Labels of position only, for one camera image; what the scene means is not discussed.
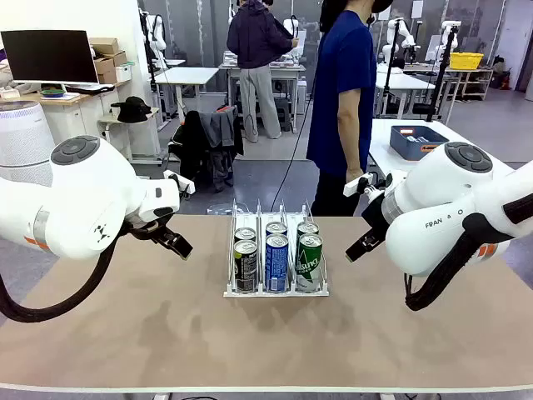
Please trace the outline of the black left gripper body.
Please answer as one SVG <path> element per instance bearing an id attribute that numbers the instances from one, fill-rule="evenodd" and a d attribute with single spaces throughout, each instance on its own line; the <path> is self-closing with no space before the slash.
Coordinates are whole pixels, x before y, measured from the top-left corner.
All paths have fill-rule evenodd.
<path id="1" fill-rule="evenodd" d="M 142 241 L 152 240 L 159 244 L 168 244 L 172 242 L 172 233 L 167 228 L 167 223 L 172 217 L 160 217 L 146 225 L 136 227 L 132 222 L 124 222 L 124 234 L 131 234 L 134 238 Z"/>

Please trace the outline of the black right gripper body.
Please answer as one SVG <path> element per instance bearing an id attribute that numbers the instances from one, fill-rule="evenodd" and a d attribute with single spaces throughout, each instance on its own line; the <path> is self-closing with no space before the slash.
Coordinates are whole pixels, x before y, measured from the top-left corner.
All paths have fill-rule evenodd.
<path id="1" fill-rule="evenodd" d="M 366 223 L 371 227 L 366 235 L 372 240 L 384 240 L 386 231 L 390 226 L 381 208 L 384 199 L 385 195 L 383 193 L 380 194 L 369 202 L 368 207 L 361 214 Z"/>

